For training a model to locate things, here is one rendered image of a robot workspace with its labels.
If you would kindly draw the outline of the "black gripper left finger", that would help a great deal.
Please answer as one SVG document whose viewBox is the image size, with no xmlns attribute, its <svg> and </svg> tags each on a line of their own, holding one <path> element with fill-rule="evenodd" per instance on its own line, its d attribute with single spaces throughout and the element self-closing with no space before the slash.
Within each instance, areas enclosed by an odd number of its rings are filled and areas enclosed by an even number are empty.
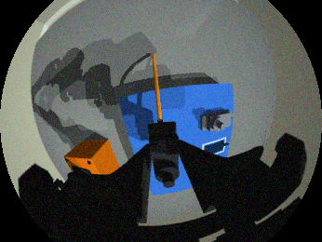
<svg viewBox="0 0 322 242">
<path fill-rule="evenodd" d="M 145 143 L 141 150 L 112 174 L 70 172 L 67 177 L 79 193 L 119 201 L 139 220 L 138 223 L 143 223 L 146 222 L 149 210 L 147 203 L 152 165 L 150 146 Z"/>
</svg>

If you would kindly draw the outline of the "black micro servo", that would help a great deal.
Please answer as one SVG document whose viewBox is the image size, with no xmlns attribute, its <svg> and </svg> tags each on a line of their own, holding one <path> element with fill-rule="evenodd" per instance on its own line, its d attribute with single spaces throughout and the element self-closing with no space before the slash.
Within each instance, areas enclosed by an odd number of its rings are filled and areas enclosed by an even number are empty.
<svg viewBox="0 0 322 242">
<path fill-rule="evenodd" d="M 177 135 L 176 121 L 162 121 L 160 91 L 158 91 L 154 53 L 151 58 L 153 58 L 154 66 L 154 95 L 156 96 L 157 122 L 156 124 L 147 124 L 147 129 L 149 129 L 150 155 L 154 162 L 154 176 L 158 182 L 164 183 L 164 188 L 169 188 L 175 187 L 175 181 L 180 177 L 180 137 Z"/>
</svg>

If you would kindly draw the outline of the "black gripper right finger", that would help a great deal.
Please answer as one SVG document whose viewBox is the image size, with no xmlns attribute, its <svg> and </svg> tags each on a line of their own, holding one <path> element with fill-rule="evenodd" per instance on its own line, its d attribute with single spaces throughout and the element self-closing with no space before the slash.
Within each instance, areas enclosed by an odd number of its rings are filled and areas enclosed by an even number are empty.
<svg viewBox="0 0 322 242">
<path fill-rule="evenodd" d="M 258 146 L 243 154 L 225 158 L 179 140 L 181 163 L 190 178 L 203 212 L 210 212 L 216 208 L 214 203 L 221 198 L 232 177 L 239 170 L 262 158 L 262 151 L 263 147 Z"/>
</svg>

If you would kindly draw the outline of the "blue rectangular platform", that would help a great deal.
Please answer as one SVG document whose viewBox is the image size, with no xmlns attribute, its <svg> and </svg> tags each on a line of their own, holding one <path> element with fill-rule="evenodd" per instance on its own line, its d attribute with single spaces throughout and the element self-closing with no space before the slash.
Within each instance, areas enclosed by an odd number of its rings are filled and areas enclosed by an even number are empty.
<svg viewBox="0 0 322 242">
<path fill-rule="evenodd" d="M 202 84 L 187 87 L 159 88 L 162 121 L 176 121 L 180 140 L 211 154 L 228 157 L 232 137 L 233 84 Z M 156 124 L 157 107 L 154 90 L 139 92 L 119 99 L 121 114 L 134 152 L 149 143 L 147 124 Z M 150 191 L 167 195 L 194 188 L 180 159 L 180 177 L 175 187 L 164 188 L 151 166 Z"/>
</svg>

